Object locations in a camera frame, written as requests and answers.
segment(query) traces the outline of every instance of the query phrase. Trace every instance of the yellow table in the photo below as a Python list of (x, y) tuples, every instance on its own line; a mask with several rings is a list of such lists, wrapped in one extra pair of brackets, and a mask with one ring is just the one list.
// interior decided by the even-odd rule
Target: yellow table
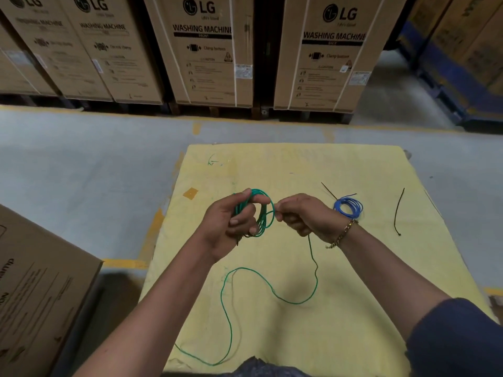
[[(191, 145), (183, 161), (162, 224), (142, 297), (193, 233), (211, 202), (246, 187), (264, 190), (273, 201), (304, 192), (328, 205), (357, 193), (364, 205), (361, 225), (400, 258), (453, 297), (464, 297), (493, 317), (461, 255), (403, 151), (393, 146), (349, 144)], [(396, 226), (393, 218), (405, 187)], [(318, 291), (292, 306), (275, 298), (255, 274), (240, 270), (229, 278), (224, 303), (234, 330), (228, 360), (209, 367), (174, 349), (166, 370), (223, 373), (256, 356), (292, 365), (311, 375), (408, 375), (405, 346), (379, 304), (338, 249), (325, 249), (312, 236), (319, 264)], [(253, 268), (290, 301), (309, 296), (314, 269), (307, 238), (274, 222), (260, 238), (244, 238), (210, 272), (177, 344), (216, 362), (229, 344), (220, 305), (225, 274)]]

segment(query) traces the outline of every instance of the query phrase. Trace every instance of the barcode label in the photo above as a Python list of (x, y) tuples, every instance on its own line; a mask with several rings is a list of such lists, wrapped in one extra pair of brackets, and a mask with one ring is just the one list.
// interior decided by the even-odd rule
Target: barcode label
[(234, 65), (236, 79), (252, 79), (253, 65)]
[(18, 66), (32, 65), (30, 57), (25, 52), (19, 50), (5, 50), (10, 60)]
[(353, 71), (349, 79), (349, 86), (365, 86), (372, 71)]
[(42, 59), (42, 57), (41, 57), (41, 56), (39, 56), (38, 54), (35, 54), (35, 53), (34, 53), (34, 55), (35, 55), (35, 58), (37, 58), (37, 61), (38, 61), (38, 62), (42, 65), (42, 67), (43, 67), (44, 69), (47, 69), (47, 65), (45, 64), (45, 62), (44, 62), (44, 60)]
[(97, 61), (97, 59), (93, 59), (92, 62), (94, 63), (98, 73), (103, 74), (103, 70), (101, 69), (100, 63)]

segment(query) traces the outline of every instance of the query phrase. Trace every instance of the gold bracelet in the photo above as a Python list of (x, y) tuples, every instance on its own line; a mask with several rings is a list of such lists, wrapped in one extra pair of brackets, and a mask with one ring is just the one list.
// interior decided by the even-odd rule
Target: gold bracelet
[(327, 248), (327, 249), (333, 249), (334, 247), (338, 246), (339, 242), (344, 238), (344, 236), (346, 234), (348, 234), (349, 229), (355, 223), (357, 224), (358, 221), (357, 220), (351, 220), (351, 221), (349, 221), (348, 224), (346, 225), (346, 227), (344, 228), (344, 231), (337, 237), (336, 241), (334, 243), (332, 243), (330, 246), (325, 246), (325, 248)]

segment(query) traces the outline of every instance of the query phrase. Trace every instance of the person's right hand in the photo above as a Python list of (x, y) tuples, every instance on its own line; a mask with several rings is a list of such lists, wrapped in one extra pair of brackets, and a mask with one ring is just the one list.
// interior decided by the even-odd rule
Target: person's right hand
[(284, 221), (302, 237), (312, 232), (327, 243), (333, 243), (349, 222), (348, 217), (304, 193), (286, 197), (274, 207), (279, 222)]

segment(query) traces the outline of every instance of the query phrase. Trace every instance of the green wire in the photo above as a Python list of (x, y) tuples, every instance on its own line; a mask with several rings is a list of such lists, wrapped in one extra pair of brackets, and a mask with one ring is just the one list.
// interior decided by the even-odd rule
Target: green wire
[[(251, 196), (255, 196), (255, 195), (264, 195), (264, 196), (267, 196), (269, 197), (264, 191), (260, 190), (260, 189), (252, 189), (251, 190)], [(247, 205), (249, 199), (246, 201), (246, 202), (242, 202), (240, 203), (239, 205), (236, 206), (236, 210), (235, 210), (235, 214), (239, 214), (239, 212), (241, 212), (244, 207)], [(269, 228), (273, 221), (274, 221), (274, 204), (273, 202), (271, 202), (271, 205), (273, 207), (272, 211), (270, 212), (267, 212), (266, 213), (266, 206), (265, 205), (262, 205), (262, 208), (260, 210), (260, 214), (259, 214), (259, 219), (257, 220), (257, 223), (259, 224), (259, 231), (257, 232), (256, 235), (254, 235), (254, 237), (260, 237), (264, 232), (265, 232), (265, 229)], [(273, 213), (273, 219), (271, 220), (271, 222), (266, 225), (266, 217), (267, 217), (267, 214), (269, 213)], [(307, 236), (307, 240), (309, 242), (309, 251), (311, 253), (311, 259), (313, 260), (314, 264), (316, 265), (316, 269), (314, 270), (314, 278), (316, 279), (316, 285), (314, 286), (314, 289), (313, 291), (311, 292), (311, 295), (309, 295), (308, 298), (304, 299), (303, 301), (301, 302), (290, 302), (286, 299), (283, 299), (282, 297), (278, 296), (278, 294), (276, 293), (276, 291), (274, 290), (273, 286), (267, 281), (266, 278), (264, 278), (262, 276), (262, 274), (258, 271), (255, 271), (253, 270), (252, 268), (248, 268), (248, 267), (237, 267), (235, 268), (234, 270), (231, 270), (227, 273), (227, 275), (225, 276), (225, 279), (223, 280), (223, 286), (222, 286), (222, 289), (220, 290), (220, 304), (222, 304), (222, 308), (223, 308), (223, 312), (225, 314), (225, 317), (227, 318), (227, 322), (229, 323), (229, 331), (230, 331), (230, 342), (229, 342), (229, 348), (227, 349), (227, 353), (225, 354), (225, 356), (222, 357), (222, 359), (220, 361), (217, 361), (216, 363), (210, 363), (208, 361), (204, 361), (203, 359), (199, 358), (198, 356), (196, 355), (193, 355), (191, 353), (188, 353), (187, 351), (181, 349), (177, 344), (175, 344), (174, 346), (183, 354), (189, 356), (189, 357), (192, 357), (200, 362), (202, 362), (203, 364), (205, 365), (208, 365), (209, 367), (216, 367), (217, 365), (221, 365), (225, 359), (227, 358), (227, 356), (229, 355), (230, 353), (230, 349), (232, 348), (232, 324), (230, 323), (230, 319), (229, 319), (229, 315), (227, 314), (227, 310), (225, 309), (225, 305), (223, 304), (223, 291), (225, 289), (225, 284), (227, 282), (227, 279), (229, 278), (229, 275), (238, 271), (238, 270), (248, 270), (248, 271), (251, 271), (251, 272), (255, 272), (255, 274), (257, 274), (258, 276), (260, 276), (262, 278), (262, 280), (264, 282), (267, 283), (267, 285), (269, 286), (269, 288), (271, 289), (271, 292), (273, 293), (273, 295), (284, 301), (285, 303), (288, 303), (288, 304), (294, 304), (294, 305), (299, 305), (299, 304), (304, 304), (306, 301), (310, 300), (314, 293), (316, 292), (316, 289), (318, 288), (318, 275), (316, 274), (316, 272), (318, 271), (318, 263), (316, 262), (316, 260), (314, 259), (314, 256), (313, 256), (313, 249), (312, 249), (312, 246), (311, 246), (311, 238), (309, 237), (309, 235)]]

